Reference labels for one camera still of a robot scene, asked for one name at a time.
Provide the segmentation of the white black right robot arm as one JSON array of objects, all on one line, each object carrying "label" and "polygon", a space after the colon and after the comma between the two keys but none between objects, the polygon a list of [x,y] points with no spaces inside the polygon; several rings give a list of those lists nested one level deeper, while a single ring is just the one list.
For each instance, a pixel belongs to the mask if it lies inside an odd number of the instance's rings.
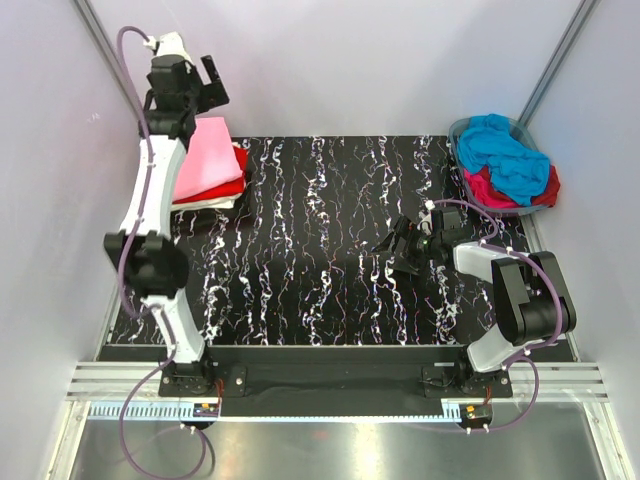
[{"label": "white black right robot arm", "polygon": [[456,361],[462,384],[528,360],[533,350],[571,332],[577,314],[556,256],[471,241],[453,202],[431,206],[419,222],[401,216],[373,252],[395,255],[392,268],[419,275],[429,263],[455,269],[492,285],[494,325],[467,345]]}]

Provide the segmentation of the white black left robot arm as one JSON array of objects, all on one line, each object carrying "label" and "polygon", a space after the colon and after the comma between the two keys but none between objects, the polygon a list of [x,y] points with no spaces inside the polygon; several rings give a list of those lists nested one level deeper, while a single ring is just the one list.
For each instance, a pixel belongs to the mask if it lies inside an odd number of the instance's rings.
[{"label": "white black left robot arm", "polygon": [[214,367],[188,304],[189,264],[171,239],[171,209],[197,115],[228,104],[229,97],[209,56],[202,62],[210,81],[203,82],[179,33],[143,41],[153,57],[150,88],[135,106],[139,168],[121,226],[103,245],[117,272],[122,307],[133,318],[152,316],[161,330],[164,381],[204,387],[213,382]]}]

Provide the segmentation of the pink t shirt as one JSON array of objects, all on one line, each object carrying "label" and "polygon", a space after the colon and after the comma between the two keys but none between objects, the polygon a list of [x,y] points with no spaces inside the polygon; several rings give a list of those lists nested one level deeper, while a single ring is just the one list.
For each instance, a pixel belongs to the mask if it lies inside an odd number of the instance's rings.
[{"label": "pink t shirt", "polygon": [[189,198],[242,176],[225,119],[198,118],[177,176],[173,200]]}]

